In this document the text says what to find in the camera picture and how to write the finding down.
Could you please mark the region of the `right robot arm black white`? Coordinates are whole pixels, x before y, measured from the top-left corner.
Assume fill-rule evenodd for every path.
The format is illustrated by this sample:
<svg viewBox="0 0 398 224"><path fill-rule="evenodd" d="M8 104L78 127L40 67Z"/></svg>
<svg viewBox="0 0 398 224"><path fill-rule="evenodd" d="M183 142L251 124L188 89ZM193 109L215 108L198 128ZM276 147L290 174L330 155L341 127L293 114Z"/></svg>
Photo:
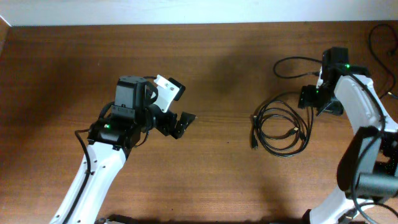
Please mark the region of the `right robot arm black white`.
<svg viewBox="0 0 398 224"><path fill-rule="evenodd" d="M397 197L397 123L389 116L365 67L352 65L348 49L323 52L316 85L303 86L298 107L345 113L354 132L338 164L337 187L302 217L303 223L350 223L373 206Z"/></svg>

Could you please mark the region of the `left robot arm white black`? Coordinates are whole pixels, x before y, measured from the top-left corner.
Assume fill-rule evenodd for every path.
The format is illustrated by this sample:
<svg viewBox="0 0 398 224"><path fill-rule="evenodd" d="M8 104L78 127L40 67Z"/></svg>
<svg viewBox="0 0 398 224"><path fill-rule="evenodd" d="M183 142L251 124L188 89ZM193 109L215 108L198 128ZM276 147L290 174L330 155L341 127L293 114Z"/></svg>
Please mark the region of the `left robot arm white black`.
<svg viewBox="0 0 398 224"><path fill-rule="evenodd" d="M141 134L157 129L164 136L179 139L196 116L169 110L185 86L173 78L121 76L114 101L106 104L98 119L75 136L83 149L76 176L52 223L94 223L106 194L125 165L132 149L145 143Z"/></svg>

